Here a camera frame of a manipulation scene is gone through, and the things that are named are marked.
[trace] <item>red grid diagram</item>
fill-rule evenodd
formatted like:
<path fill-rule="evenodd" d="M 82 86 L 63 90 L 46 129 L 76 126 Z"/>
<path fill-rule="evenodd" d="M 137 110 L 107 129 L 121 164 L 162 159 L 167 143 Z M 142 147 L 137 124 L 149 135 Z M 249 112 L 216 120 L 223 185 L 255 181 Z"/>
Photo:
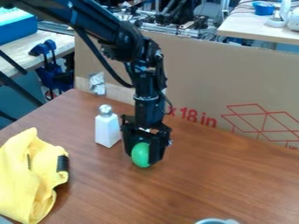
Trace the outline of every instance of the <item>red grid diagram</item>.
<path fill-rule="evenodd" d="M 232 124 L 232 132 L 256 134 L 270 142 L 299 143 L 299 121 L 286 111 L 266 111 L 257 103 L 226 106 L 232 113 L 221 115 Z"/>

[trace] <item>metal stand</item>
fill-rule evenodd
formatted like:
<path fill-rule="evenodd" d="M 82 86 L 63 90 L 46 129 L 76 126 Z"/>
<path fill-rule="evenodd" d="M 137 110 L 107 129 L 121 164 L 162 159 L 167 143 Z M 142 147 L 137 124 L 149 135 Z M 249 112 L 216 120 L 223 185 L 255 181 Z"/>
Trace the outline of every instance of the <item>metal stand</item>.
<path fill-rule="evenodd" d="M 2 110 L 0 110 L 0 116 L 6 118 L 7 120 L 10 120 L 11 122 L 15 122 L 17 119 L 13 118 L 7 114 L 5 114 Z"/>
<path fill-rule="evenodd" d="M 6 60 L 12 66 L 14 66 L 21 74 L 27 74 L 26 70 L 24 70 L 16 61 L 14 61 L 12 58 L 10 58 L 6 53 L 4 53 L 1 50 L 0 50 L 0 57 L 2 57 L 4 60 Z M 27 90 L 22 88 L 20 85 L 18 85 L 15 81 L 13 81 L 11 78 L 9 78 L 7 75 L 5 75 L 1 71 L 0 71 L 0 81 L 5 86 L 14 89 L 16 92 L 21 94 L 23 97 L 25 97 L 28 101 L 32 102 L 36 106 L 40 107 L 44 104 L 43 102 L 41 102 L 39 99 L 35 98 Z"/>
<path fill-rule="evenodd" d="M 35 98 L 32 94 L 27 92 L 23 87 L 18 85 L 15 81 L 13 81 L 11 78 L 6 76 L 3 72 L 0 71 L 0 81 L 7 87 L 12 88 L 19 94 L 21 94 L 23 97 L 25 97 L 28 101 L 32 102 L 34 105 L 40 107 L 44 103 Z"/>

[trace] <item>white bottle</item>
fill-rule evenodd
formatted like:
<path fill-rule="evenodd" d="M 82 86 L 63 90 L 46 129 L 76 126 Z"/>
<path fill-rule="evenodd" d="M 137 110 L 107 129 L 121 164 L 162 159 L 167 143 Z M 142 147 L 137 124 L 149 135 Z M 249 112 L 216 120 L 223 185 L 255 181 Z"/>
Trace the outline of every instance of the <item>white bottle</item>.
<path fill-rule="evenodd" d="M 99 107 L 99 114 L 95 117 L 95 142 L 111 148 L 121 139 L 118 116 L 112 112 L 110 105 Z"/>

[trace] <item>cable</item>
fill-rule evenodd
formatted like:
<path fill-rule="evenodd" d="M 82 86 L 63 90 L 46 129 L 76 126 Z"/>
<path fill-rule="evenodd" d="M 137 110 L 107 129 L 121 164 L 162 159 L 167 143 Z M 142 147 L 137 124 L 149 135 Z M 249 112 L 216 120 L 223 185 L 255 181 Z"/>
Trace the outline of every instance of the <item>cable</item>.
<path fill-rule="evenodd" d="M 75 30 L 79 36 L 83 39 L 83 41 L 87 44 L 87 46 L 90 48 L 90 50 L 94 53 L 95 57 L 100 61 L 100 63 L 106 68 L 106 70 L 111 74 L 111 76 L 118 81 L 121 85 L 123 85 L 126 88 L 133 88 L 134 86 L 131 84 L 128 84 L 125 80 L 123 80 L 116 72 L 115 70 L 107 63 L 105 58 L 101 55 L 100 51 L 96 48 L 93 41 L 87 36 L 87 34 L 84 32 L 84 30 L 76 29 Z"/>
<path fill-rule="evenodd" d="M 161 91 L 160 92 L 160 96 L 170 105 L 170 112 L 166 112 L 163 108 L 160 108 L 161 111 L 166 115 L 171 115 L 172 111 L 173 111 L 173 105 L 170 101 L 170 99 L 167 98 L 167 96 Z"/>

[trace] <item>blue container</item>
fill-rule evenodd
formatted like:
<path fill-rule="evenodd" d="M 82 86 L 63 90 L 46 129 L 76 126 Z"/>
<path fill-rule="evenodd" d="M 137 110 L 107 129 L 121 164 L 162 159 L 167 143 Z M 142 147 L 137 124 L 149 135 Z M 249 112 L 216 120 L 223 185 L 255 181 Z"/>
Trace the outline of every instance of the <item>blue container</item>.
<path fill-rule="evenodd" d="M 269 16 L 274 13 L 275 7 L 271 3 L 254 4 L 255 14 L 259 16 Z"/>
<path fill-rule="evenodd" d="M 38 31 L 38 20 L 19 9 L 0 8 L 0 46 Z"/>

